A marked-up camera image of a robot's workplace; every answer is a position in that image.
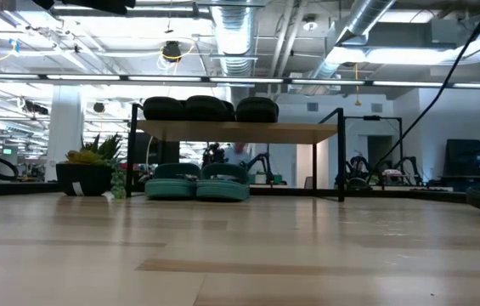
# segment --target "shelf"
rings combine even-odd
[[[259,144],[317,144],[337,133],[335,124],[138,121],[162,141],[221,141]]]

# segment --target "air duct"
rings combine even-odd
[[[212,8],[215,21],[215,38],[219,53],[225,55],[249,55],[251,53],[254,10],[240,6],[222,6]],[[252,59],[224,58],[221,68],[226,77],[250,77]],[[248,88],[231,88],[232,102],[238,103],[248,94]]]
[[[335,62],[331,58],[331,51],[335,44],[346,41],[347,39],[367,35],[376,25],[377,21],[391,8],[395,0],[357,0],[351,7],[351,14],[347,17],[347,23],[342,30],[334,35],[333,42],[330,42],[330,50],[326,58],[319,64],[319,67],[312,72],[311,78],[326,79],[331,78],[336,73],[341,63]]]

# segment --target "ceiling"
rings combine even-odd
[[[292,47],[293,55],[286,62],[285,76],[292,72],[306,73],[318,66],[328,51],[325,48],[325,38],[330,24],[347,17],[352,2],[309,2],[304,16],[314,14],[317,28],[306,31],[300,27]],[[71,10],[60,9],[48,13],[36,11],[29,0],[17,0],[17,4],[18,10],[13,14],[0,12],[0,59],[3,58],[0,60],[0,72],[196,76],[221,74],[221,63],[215,58],[219,55],[215,29],[210,20],[96,16],[95,11],[79,15]],[[158,4],[170,5],[170,8],[190,5],[185,2]],[[256,8],[256,48],[253,55],[257,60],[253,76],[269,77],[285,4],[285,0],[272,0],[267,1],[265,6]],[[155,2],[138,1],[138,5],[155,5]],[[380,22],[422,24],[432,19],[466,20],[479,13],[480,1],[407,0],[397,1]],[[182,52],[189,53],[177,66],[159,63],[160,48],[166,41],[171,40],[179,41]],[[17,43],[18,53],[8,56],[14,48],[11,41]],[[358,73],[358,78],[361,79],[441,81],[448,68],[440,65],[359,63],[356,69],[357,71],[354,65],[342,65],[337,74],[346,79],[354,79]],[[462,65],[456,76],[464,82],[480,81],[480,64]],[[339,94],[349,95],[354,92],[355,87],[342,87]],[[361,89],[361,94],[385,94],[388,99],[402,93],[403,91],[393,88]],[[127,125],[121,122],[121,119],[128,119],[132,102],[155,95],[185,99],[194,94],[215,95],[226,99],[229,90],[208,87],[83,85],[82,95],[88,103],[85,137],[90,139],[98,131],[125,133]],[[0,82],[0,117],[33,117],[33,114],[25,113],[19,107],[20,97],[52,111],[52,95],[51,84]],[[106,105],[105,113],[93,111],[93,105],[97,102]],[[45,143],[48,116],[36,117],[39,120],[1,120],[0,134],[6,133],[5,129],[18,135],[30,134],[26,130],[32,130],[37,132],[32,137]],[[102,122],[109,119],[117,119],[117,122]],[[39,155],[44,154],[45,150],[25,151],[26,154],[32,152]]]

